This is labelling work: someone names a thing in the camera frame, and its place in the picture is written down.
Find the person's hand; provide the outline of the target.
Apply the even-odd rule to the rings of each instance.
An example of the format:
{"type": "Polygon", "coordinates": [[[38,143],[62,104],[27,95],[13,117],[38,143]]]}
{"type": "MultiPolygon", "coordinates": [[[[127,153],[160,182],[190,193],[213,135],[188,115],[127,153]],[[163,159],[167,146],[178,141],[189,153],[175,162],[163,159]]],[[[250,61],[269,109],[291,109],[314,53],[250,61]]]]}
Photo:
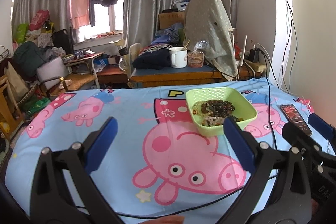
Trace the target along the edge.
{"type": "Polygon", "coordinates": [[[166,217],[160,217],[158,219],[144,221],[141,224],[183,224],[184,220],[185,220],[184,216],[171,215],[166,217]]]}

